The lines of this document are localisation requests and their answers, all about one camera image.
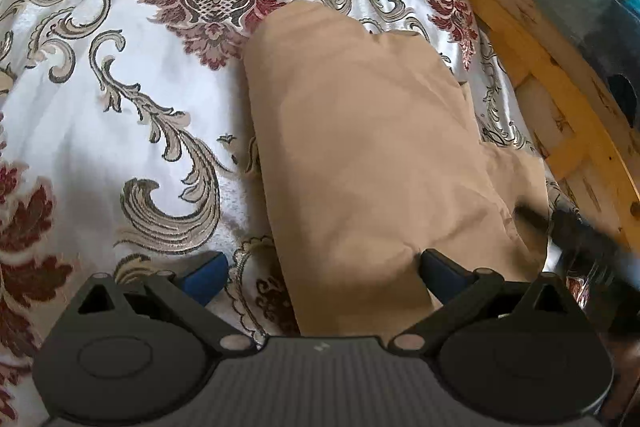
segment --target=beige cushion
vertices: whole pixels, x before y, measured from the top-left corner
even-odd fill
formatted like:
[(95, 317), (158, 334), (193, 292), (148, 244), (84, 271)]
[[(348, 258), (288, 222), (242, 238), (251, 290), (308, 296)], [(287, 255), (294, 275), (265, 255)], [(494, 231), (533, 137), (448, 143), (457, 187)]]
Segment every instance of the beige cushion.
[(244, 66), (304, 335), (386, 340), (429, 314), (426, 248), (510, 280), (542, 268), (511, 218), (517, 198), (546, 208), (542, 161), (481, 143), (468, 91), (421, 36), (295, 1), (264, 20)]

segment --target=wooden headboard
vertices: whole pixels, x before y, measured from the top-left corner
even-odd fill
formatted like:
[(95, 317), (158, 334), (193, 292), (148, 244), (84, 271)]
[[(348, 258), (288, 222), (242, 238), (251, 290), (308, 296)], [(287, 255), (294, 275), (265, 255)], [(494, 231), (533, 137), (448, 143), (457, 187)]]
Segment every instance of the wooden headboard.
[[(548, 152), (541, 151), (555, 178), (564, 182), (581, 169), (596, 172), (609, 198), (610, 211), (616, 214), (606, 221), (613, 220), (617, 230), (609, 230), (618, 232), (620, 240), (640, 252), (640, 196), (636, 187), (640, 182), (640, 136), (629, 129), (604, 83), (532, 0), (470, 2), (489, 29), (516, 95), (534, 82), (542, 84), (570, 127), (568, 137), (559, 135), (558, 144)], [(529, 129), (535, 128), (531, 121), (535, 116), (523, 114)], [(591, 196), (593, 183), (584, 179)], [(583, 203), (577, 203), (584, 210)], [(597, 200), (594, 204), (601, 214), (607, 206)]]

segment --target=bedspread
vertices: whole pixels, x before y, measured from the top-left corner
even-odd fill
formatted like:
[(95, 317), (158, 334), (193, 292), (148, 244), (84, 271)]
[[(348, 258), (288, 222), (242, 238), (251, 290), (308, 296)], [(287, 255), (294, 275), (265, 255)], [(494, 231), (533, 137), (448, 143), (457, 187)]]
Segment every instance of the bedspread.
[[(289, 1), (0, 0), (0, 423), (46, 417), (31, 359), (95, 272), (180, 273), (223, 251), (210, 310), (258, 342), (296, 333), (241, 63)], [(483, 136), (534, 151), (467, 0), (313, 1), (422, 34), (470, 84)]]

